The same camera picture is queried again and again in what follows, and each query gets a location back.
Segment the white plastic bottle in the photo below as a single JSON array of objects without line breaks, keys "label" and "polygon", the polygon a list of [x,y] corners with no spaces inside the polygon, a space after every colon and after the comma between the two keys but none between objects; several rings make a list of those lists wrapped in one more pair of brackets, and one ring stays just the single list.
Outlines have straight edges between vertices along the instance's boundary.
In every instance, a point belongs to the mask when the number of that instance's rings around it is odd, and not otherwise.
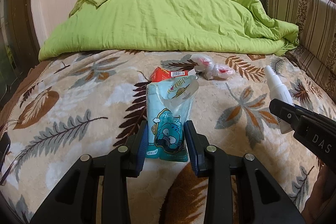
[{"label": "white plastic bottle", "polygon": [[[286,85],[282,83],[278,75],[273,71],[270,65],[267,65],[264,69],[265,76],[266,76],[266,83],[269,88],[269,97],[272,101],[273,99],[277,99],[278,101],[294,105],[293,100],[291,98],[290,92]],[[289,133],[292,128],[290,124],[286,121],[279,118],[277,115],[280,114],[280,110],[282,107],[282,103],[275,102],[269,104],[270,112],[277,118],[278,125],[280,126],[280,132],[282,134]]]}]

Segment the floral leaf blanket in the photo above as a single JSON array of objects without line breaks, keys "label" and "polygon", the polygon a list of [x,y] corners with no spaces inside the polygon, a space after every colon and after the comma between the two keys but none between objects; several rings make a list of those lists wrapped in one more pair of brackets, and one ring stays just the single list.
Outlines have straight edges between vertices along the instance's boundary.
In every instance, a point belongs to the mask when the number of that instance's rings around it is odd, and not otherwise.
[{"label": "floral leaf blanket", "polygon": [[[190,117],[198,133],[231,155],[254,154],[298,209],[303,209],[322,162],[269,112],[264,68],[270,66],[295,104],[335,118],[335,103],[285,57],[211,53],[233,68],[227,80],[198,79]],[[1,112],[10,148],[2,170],[5,204],[29,223],[52,188],[82,155],[123,145],[146,118],[146,87],[154,69],[190,70],[189,52],[103,51],[64,55],[37,66]],[[202,223],[207,180],[189,163],[148,159],[127,181],[133,223]]]}]

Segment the black phone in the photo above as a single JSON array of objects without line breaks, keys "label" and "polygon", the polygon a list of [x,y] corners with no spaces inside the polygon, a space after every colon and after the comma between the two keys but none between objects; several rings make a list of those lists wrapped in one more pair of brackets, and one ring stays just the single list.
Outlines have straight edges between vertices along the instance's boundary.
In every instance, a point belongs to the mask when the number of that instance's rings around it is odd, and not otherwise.
[{"label": "black phone", "polygon": [[10,149],[10,138],[8,133],[4,133],[0,141],[0,169],[2,169],[3,163],[5,162],[5,157]]}]

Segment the dark wooden door frame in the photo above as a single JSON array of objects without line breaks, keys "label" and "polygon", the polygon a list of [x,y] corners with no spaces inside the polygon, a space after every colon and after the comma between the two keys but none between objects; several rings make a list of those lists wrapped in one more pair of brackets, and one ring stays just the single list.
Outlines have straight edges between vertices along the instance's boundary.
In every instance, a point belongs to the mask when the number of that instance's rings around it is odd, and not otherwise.
[{"label": "dark wooden door frame", "polygon": [[10,47],[14,50],[15,64],[23,71],[38,65],[38,43],[31,0],[7,0]]}]

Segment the light blue cartoon pouch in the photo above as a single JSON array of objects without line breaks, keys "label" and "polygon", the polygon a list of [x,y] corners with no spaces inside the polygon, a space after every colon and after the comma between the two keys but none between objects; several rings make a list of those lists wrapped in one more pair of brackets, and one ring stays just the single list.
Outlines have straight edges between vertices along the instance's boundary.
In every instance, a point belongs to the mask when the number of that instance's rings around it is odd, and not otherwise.
[{"label": "light blue cartoon pouch", "polygon": [[189,119],[198,87],[196,75],[174,77],[147,85],[147,158],[188,161],[183,125]]}]

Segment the clear red-print plastic wrapper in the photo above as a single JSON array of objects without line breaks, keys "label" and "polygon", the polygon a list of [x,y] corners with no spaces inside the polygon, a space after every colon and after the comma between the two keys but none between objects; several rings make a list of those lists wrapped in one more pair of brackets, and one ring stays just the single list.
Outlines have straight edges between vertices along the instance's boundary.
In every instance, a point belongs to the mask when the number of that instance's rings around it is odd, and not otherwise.
[{"label": "clear red-print plastic wrapper", "polygon": [[229,66],[216,63],[212,57],[202,53],[192,54],[190,60],[196,64],[194,70],[207,80],[227,80],[235,74]]}]

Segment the striped floral headboard cushion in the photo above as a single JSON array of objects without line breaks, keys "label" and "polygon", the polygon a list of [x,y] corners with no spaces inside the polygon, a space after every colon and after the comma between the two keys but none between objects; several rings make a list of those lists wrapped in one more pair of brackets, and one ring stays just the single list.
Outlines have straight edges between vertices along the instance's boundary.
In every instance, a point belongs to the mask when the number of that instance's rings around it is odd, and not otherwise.
[{"label": "striped floral headboard cushion", "polygon": [[335,100],[335,3],[331,0],[267,0],[272,18],[298,26],[299,46],[288,53]]}]

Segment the green quilt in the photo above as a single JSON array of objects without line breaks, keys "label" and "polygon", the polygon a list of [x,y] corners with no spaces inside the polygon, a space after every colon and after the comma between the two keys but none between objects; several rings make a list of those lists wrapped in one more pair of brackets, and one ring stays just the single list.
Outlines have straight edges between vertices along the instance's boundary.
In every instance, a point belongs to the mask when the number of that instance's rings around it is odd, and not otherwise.
[{"label": "green quilt", "polygon": [[298,26],[270,18],[259,0],[77,0],[39,59],[95,50],[283,55]]}]

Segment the small red carton box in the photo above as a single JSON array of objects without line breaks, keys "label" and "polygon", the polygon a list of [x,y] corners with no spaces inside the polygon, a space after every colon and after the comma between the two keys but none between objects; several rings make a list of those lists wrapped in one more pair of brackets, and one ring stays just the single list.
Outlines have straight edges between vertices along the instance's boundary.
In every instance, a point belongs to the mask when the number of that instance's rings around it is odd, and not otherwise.
[{"label": "small red carton box", "polygon": [[172,79],[174,77],[181,77],[181,76],[190,76],[195,75],[195,69],[191,69],[190,71],[168,71],[161,67],[156,67],[153,73],[150,76],[150,79],[153,83],[161,82],[164,80]]}]

